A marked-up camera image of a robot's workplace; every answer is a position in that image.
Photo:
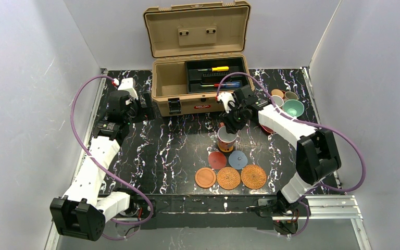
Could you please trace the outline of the red round coaster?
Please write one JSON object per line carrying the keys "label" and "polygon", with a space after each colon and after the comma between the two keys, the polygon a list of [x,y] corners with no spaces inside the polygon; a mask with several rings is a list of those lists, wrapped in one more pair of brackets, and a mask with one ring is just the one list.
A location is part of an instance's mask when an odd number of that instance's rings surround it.
{"label": "red round coaster", "polygon": [[220,170],[227,164],[226,156],[220,151],[211,152],[208,155],[208,163],[214,170]]}

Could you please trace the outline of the woven rattan coaster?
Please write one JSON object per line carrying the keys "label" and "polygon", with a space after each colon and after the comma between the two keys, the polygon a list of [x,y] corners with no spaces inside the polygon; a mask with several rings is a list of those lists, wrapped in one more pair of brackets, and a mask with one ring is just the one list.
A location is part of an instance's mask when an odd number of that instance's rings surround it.
{"label": "woven rattan coaster", "polygon": [[219,186],[225,190],[232,190],[241,183],[239,172],[232,167],[224,167],[217,173],[217,182]]}
{"label": "woven rattan coaster", "polygon": [[267,175],[262,167],[247,165],[241,170],[241,180],[247,188],[257,190],[265,185]]}

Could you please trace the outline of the smooth wooden coaster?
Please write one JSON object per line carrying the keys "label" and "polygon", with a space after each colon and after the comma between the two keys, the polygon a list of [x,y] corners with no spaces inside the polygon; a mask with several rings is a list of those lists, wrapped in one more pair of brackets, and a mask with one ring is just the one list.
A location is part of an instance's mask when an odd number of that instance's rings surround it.
{"label": "smooth wooden coaster", "polygon": [[196,171],[195,182],[200,188],[208,189],[216,183],[217,177],[211,168],[201,168]]}

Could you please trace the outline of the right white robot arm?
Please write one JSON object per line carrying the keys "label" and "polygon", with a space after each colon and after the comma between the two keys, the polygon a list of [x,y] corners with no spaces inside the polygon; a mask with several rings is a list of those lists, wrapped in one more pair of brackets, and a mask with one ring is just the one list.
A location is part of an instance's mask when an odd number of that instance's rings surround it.
{"label": "right white robot arm", "polygon": [[227,133],[236,134],[249,120],[273,130],[296,151],[295,173],[277,192],[283,204],[296,203],[310,189],[341,166],[333,132],[303,124],[272,101],[258,98],[250,87],[221,92],[216,101],[223,105],[220,115]]}

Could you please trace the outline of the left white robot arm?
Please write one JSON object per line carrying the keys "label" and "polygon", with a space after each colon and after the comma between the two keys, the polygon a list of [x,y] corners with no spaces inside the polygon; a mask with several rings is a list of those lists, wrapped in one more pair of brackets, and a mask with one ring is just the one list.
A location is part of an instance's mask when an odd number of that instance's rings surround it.
{"label": "left white robot arm", "polygon": [[121,212],[134,212],[134,226],[151,219],[152,201],[133,186],[113,190],[98,199],[102,181],[114,157],[129,134],[131,123],[155,119],[149,92],[141,95],[133,90],[116,90],[110,93],[108,108],[93,131],[90,147],[83,164],[62,197],[54,198],[50,211],[58,234],[78,239],[97,241],[106,222]]}

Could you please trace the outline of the white cup floral pattern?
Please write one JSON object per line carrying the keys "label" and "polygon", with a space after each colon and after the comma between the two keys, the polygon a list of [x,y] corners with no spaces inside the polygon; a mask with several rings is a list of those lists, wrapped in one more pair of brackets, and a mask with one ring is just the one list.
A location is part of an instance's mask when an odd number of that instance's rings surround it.
{"label": "white cup floral pattern", "polygon": [[223,122],[219,123],[219,129],[217,131],[217,145],[220,151],[228,153],[233,151],[237,135],[228,133],[227,128]]}

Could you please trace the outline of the blue round coaster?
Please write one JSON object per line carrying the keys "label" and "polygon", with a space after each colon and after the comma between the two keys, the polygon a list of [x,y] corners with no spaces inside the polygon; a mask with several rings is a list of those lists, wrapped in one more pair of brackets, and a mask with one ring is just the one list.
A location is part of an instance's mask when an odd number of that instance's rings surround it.
{"label": "blue round coaster", "polygon": [[236,169],[241,170],[248,164],[248,159],[242,151],[233,151],[228,157],[229,165]]}

